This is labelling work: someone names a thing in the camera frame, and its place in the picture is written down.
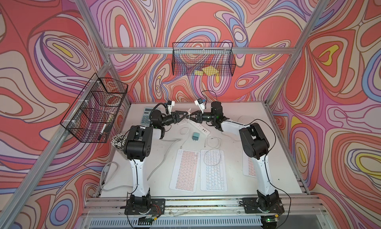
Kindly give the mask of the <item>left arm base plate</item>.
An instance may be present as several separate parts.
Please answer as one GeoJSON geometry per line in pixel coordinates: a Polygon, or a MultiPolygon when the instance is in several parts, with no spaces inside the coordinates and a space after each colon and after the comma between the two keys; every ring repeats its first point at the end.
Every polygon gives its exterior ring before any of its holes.
{"type": "Polygon", "coordinates": [[[162,215],[165,213],[166,200],[164,198],[131,197],[125,207],[125,215],[162,215]]]}

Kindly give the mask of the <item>white power strip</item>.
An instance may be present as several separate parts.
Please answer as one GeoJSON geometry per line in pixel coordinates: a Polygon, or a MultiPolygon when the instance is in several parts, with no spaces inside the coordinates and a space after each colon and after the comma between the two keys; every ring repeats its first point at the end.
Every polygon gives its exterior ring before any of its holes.
{"type": "Polygon", "coordinates": [[[210,131],[208,129],[206,129],[203,125],[195,123],[195,127],[196,127],[196,129],[198,131],[200,131],[205,136],[209,136],[210,135],[210,131]]]}

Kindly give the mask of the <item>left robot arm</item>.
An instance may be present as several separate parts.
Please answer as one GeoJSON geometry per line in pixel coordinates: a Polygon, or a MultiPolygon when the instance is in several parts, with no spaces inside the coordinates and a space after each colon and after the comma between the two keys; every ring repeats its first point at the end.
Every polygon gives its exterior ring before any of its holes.
{"type": "Polygon", "coordinates": [[[189,118],[188,111],[171,112],[173,103],[157,104],[149,113],[149,126],[131,126],[123,135],[123,153],[130,161],[133,171],[133,192],[131,199],[147,199],[150,197],[150,188],[145,174],[144,160],[151,153],[154,139],[163,139],[165,136],[165,126],[180,123],[189,118]]]}

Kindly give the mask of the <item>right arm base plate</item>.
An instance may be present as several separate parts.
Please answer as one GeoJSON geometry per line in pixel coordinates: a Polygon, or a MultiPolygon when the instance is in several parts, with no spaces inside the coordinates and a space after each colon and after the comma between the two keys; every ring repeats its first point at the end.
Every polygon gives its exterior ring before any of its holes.
{"type": "Polygon", "coordinates": [[[264,198],[243,198],[239,204],[244,207],[246,214],[278,214],[285,212],[280,198],[266,201],[264,198]]]}

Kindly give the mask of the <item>teal USB charger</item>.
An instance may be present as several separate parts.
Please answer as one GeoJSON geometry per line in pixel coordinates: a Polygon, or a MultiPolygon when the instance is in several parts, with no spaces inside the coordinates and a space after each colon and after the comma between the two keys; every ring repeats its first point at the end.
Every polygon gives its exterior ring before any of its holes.
{"type": "Polygon", "coordinates": [[[192,134],[192,140],[193,141],[198,141],[199,140],[199,137],[200,137],[200,134],[198,132],[194,132],[192,134]]]}

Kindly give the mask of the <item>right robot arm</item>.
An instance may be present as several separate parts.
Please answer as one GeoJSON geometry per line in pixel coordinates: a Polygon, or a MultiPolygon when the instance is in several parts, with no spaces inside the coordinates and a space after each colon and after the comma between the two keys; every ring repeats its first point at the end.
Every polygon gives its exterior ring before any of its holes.
{"type": "Polygon", "coordinates": [[[254,159],[254,169],[258,179],[259,198],[271,201],[279,199],[279,193],[272,184],[271,175],[268,169],[267,155],[270,152],[270,143],[261,126],[255,121],[249,124],[242,124],[230,120],[223,114],[221,102],[211,103],[211,111],[198,110],[191,113],[188,119],[196,123],[210,123],[215,129],[221,132],[228,132],[240,136],[243,151],[249,158],[254,159]]]}

